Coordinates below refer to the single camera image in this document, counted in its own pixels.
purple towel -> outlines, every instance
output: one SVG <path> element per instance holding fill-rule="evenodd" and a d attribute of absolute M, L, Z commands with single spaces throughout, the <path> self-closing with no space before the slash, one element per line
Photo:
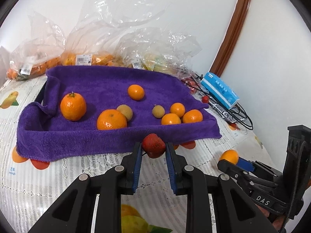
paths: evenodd
<path fill-rule="evenodd" d="M 167 74 L 106 66 L 58 66 L 47 71 L 43 105 L 33 102 L 22 111 L 17 127 L 19 155 L 41 161 L 54 161 L 70 156 L 131 152 L 137 141 L 156 133 L 165 142 L 185 143 L 200 138 L 220 138 L 216 119 L 195 100 L 189 89 Z M 145 97 L 132 100 L 127 89 L 141 85 Z M 81 94 L 87 105 L 86 114 L 77 122 L 66 120 L 60 113 L 62 98 L 71 91 Z M 154 105 L 169 113 L 173 103 L 184 104 L 186 111 L 199 109 L 203 121 L 161 125 L 152 115 Z M 99 114 L 127 104 L 133 110 L 128 127 L 97 130 Z"/>

das logo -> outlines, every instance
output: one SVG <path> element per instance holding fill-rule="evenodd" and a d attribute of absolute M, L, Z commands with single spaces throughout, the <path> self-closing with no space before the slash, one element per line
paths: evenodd
<path fill-rule="evenodd" d="M 258 195 L 258 197 L 256 198 L 256 201 L 259 201 L 260 203 L 268 206 L 270 201 L 266 200 L 265 198 L 262 198 L 260 195 Z"/>

screw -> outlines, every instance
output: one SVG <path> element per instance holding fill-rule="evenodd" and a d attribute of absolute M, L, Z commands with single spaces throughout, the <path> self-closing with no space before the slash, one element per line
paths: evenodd
<path fill-rule="evenodd" d="M 87 178 L 88 178 L 88 175 L 85 174 L 85 173 L 83 173 L 83 174 L 81 174 L 81 175 L 79 176 L 79 180 L 81 180 L 81 181 L 87 180 Z"/>
<path fill-rule="evenodd" d="M 117 172 L 122 172 L 123 170 L 124 170 L 124 166 L 116 166 L 115 168 L 115 171 L 117 171 Z"/>
<path fill-rule="evenodd" d="M 187 172 L 191 172 L 191 171 L 194 170 L 194 167 L 191 166 L 191 165 L 186 165 L 186 166 L 185 166 L 185 170 L 186 170 Z"/>
<path fill-rule="evenodd" d="M 228 174 L 222 174 L 222 175 L 220 175 L 220 178 L 222 180 L 229 180 L 229 175 Z"/>

wooden trim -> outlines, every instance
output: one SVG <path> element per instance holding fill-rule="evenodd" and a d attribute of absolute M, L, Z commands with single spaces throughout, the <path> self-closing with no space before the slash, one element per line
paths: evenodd
<path fill-rule="evenodd" d="M 223 73 L 238 41 L 238 37 L 240 36 L 248 12 L 250 1 L 251 0 L 237 1 L 225 38 L 210 68 L 210 72 L 216 74 L 217 76 L 221 76 Z"/>

tablecloth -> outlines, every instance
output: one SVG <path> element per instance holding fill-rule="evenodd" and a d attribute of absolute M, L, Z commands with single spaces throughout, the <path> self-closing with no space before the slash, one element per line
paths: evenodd
<path fill-rule="evenodd" d="M 26 160 L 16 163 L 12 152 L 16 145 L 17 122 L 21 110 L 38 95 L 46 81 L 41 76 L 29 81 L 7 81 L 0 89 L 0 103 L 18 92 L 15 104 L 0 108 L 0 209 L 16 232 L 27 232 L 57 197 L 81 174 L 100 175 L 119 165 L 127 153 L 78 156 L 50 163 Z M 179 146 L 176 153 L 188 164 L 206 174 L 218 176 L 220 155 L 235 149 L 248 160 L 274 164 L 254 132 L 243 126 L 229 126 L 212 109 L 217 119 L 220 139 L 200 139 L 194 149 Z M 138 189 L 133 196 L 122 195 L 122 204 L 134 207 L 148 224 L 185 232 L 186 196 L 175 196 L 170 188 L 165 156 L 157 160 L 143 157 Z M 213 230 L 216 231 L 212 211 Z"/>

